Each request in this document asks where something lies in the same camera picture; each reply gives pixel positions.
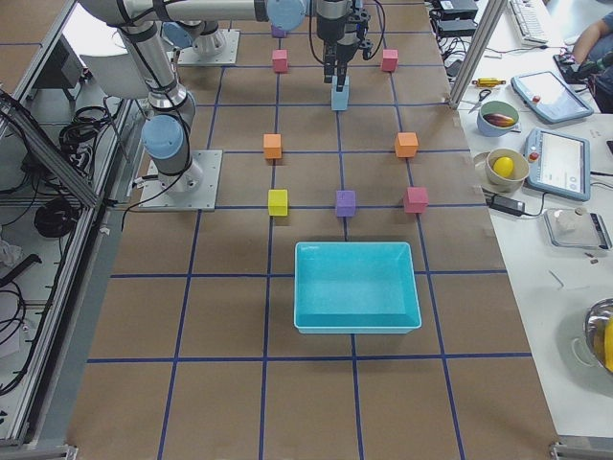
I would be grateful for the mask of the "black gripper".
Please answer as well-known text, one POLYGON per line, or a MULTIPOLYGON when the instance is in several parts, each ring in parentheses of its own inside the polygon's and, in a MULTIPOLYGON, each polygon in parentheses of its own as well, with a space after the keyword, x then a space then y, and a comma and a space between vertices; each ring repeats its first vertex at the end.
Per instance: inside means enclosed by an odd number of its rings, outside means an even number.
POLYGON ((324 44, 324 83, 332 83, 336 60, 336 78, 342 84, 347 76, 348 60, 352 60, 357 51, 362 53, 364 60, 371 58, 374 44, 367 37, 370 19, 367 11, 350 11, 336 18, 316 13, 317 36, 324 44))

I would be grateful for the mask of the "person's forearm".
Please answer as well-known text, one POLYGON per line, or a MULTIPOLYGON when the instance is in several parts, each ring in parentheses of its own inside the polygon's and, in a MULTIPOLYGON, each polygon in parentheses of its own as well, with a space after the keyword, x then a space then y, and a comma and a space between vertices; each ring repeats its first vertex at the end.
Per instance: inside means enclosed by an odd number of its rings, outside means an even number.
POLYGON ((592 23, 579 35, 572 51, 575 61, 583 63, 597 43, 611 33, 612 12, 592 23))

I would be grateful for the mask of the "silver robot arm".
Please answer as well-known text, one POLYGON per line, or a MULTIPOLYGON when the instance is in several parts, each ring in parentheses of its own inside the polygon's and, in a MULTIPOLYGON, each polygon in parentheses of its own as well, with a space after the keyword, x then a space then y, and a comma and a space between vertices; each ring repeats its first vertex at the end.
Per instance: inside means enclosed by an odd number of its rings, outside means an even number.
POLYGON ((115 28, 124 40, 151 103, 180 104, 186 98, 157 32, 158 22, 242 20, 268 22, 292 31, 304 19, 316 18, 323 41, 324 82, 344 87, 349 62, 357 52, 369 59, 373 43, 367 38, 370 14, 355 1, 82 1, 91 15, 115 28))
POLYGON ((158 180, 172 193, 193 190, 203 175, 190 146, 193 95, 172 69, 155 23, 125 26, 119 32, 148 88, 152 115, 142 128, 141 140, 157 169, 158 180))

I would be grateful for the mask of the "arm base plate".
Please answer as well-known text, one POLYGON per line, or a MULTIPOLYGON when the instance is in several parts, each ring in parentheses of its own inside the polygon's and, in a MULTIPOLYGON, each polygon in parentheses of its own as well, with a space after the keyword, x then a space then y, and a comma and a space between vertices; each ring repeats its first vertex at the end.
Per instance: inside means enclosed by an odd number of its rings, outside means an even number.
POLYGON ((216 208, 222 156, 221 149, 193 150, 191 166, 168 191, 166 187, 174 178, 163 174, 144 184, 139 207, 152 212, 212 212, 216 208))
POLYGON ((179 66, 219 67, 235 65, 240 31, 218 29, 199 36, 191 47, 183 49, 177 59, 179 66))

